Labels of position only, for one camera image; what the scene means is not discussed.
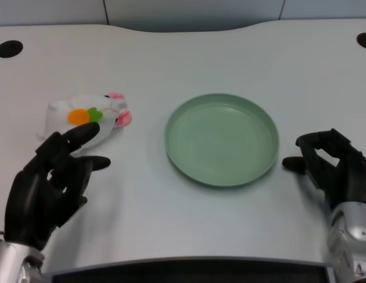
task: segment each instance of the plate rim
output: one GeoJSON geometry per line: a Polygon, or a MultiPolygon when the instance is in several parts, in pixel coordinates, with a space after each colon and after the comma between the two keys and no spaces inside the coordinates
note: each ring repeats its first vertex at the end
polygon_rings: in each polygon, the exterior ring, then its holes
{"type": "Polygon", "coordinates": [[[257,103],[247,99],[247,98],[244,98],[242,96],[237,96],[235,94],[229,94],[229,93],[207,93],[207,94],[200,94],[198,96],[195,96],[195,97],[192,97],[190,98],[189,100],[186,100],[185,102],[181,103],[177,108],[174,109],[174,111],[170,114],[169,116],[169,119],[167,120],[167,123],[165,125],[165,130],[164,130],[164,143],[165,143],[165,151],[168,155],[168,158],[170,159],[170,161],[173,163],[173,165],[186,177],[190,178],[191,180],[195,181],[195,182],[198,182],[198,183],[201,183],[201,184],[204,184],[204,185],[209,185],[209,186],[213,186],[213,187],[235,187],[235,186],[242,186],[242,185],[246,185],[246,184],[249,184],[255,180],[258,180],[259,178],[261,178],[266,172],[268,172],[272,166],[276,163],[276,160],[279,156],[279,152],[280,152],[280,134],[279,134],[279,131],[276,127],[276,123],[275,121],[271,118],[271,116],[268,114],[268,112],[266,110],[264,110],[263,107],[260,107],[257,103]],[[272,121],[272,124],[274,126],[274,129],[276,130],[276,135],[277,135],[277,147],[276,147],[276,151],[273,155],[273,158],[272,158],[272,161],[270,162],[270,164],[264,169],[264,171],[262,171],[261,173],[259,173],[256,177],[250,179],[250,180],[247,180],[247,181],[243,181],[241,183],[235,183],[235,184],[229,184],[229,185],[218,185],[218,184],[212,184],[212,183],[209,183],[209,182],[203,182],[201,180],[198,180],[190,175],[188,175],[187,173],[185,173],[178,165],[177,163],[173,160],[173,158],[171,157],[171,154],[169,152],[169,146],[168,146],[168,134],[167,134],[167,128],[168,126],[170,125],[170,122],[174,116],[174,114],[181,108],[183,107],[186,103],[189,103],[191,100],[195,100],[197,98],[200,98],[200,97],[203,97],[203,96],[214,96],[214,95],[224,95],[224,96],[232,96],[232,97],[238,97],[238,98],[241,98],[241,99],[244,99],[254,105],[256,105],[259,109],[261,109],[267,116],[269,119],[271,119],[272,121]]]}

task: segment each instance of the green leaf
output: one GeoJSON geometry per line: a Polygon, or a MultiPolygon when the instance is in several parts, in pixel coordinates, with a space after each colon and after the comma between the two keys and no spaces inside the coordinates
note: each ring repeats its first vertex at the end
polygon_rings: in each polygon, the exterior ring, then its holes
{"type": "Polygon", "coordinates": [[[103,113],[98,111],[96,107],[92,107],[87,111],[90,115],[90,122],[98,123],[99,120],[103,117],[103,113]]]}

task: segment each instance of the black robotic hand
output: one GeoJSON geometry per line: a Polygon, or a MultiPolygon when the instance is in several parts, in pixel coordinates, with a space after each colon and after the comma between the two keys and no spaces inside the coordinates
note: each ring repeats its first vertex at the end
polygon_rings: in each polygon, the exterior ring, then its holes
{"type": "Polygon", "coordinates": [[[64,225],[86,202],[83,193],[92,171],[106,168],[106,157],[73,157],[71,152],[100,130],[97,123],[53,133],[19,172],[6,206],[4,239],[43,250],[56,227],[64,225]]]}
{"type": "Polygon", "coordinates": [[[315,186],[325,192],[331,210],[343,202],[366,203],[366,159],[346,137],[331,129],[300,136],[296,145],[302,157],[285,158],[284,167],[307,173],[315,186]],[[316,149],[338,158],[337,166],[318,156],[316,149]]]}

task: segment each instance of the wall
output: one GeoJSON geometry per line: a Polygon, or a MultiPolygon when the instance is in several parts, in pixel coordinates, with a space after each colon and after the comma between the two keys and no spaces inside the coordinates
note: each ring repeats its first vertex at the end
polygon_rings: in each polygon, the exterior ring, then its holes
{"type": "Polygon", "coordinates": [[[366,0],[0,0],[0,25],[216,31],[279,18],[366,18],[366,0]]]}

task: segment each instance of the pink ear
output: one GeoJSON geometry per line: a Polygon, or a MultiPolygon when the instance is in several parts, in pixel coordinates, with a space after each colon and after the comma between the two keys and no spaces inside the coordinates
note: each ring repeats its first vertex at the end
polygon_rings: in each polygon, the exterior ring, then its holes
{"type": "Polygon", "coordinates": [[[109,93],[107,94],[110,98],[113,99],[125,99],[124,95],[121,93],[109,93]]]}
{"type": "Polygon", "coordinates": [[[115,127],[123,127],[125,125],[128,125],[132,121],[132,114],[129,110],[125,110],[120,113],[120,115],[117,118],[117,122],[115,123],[115,127]]]}

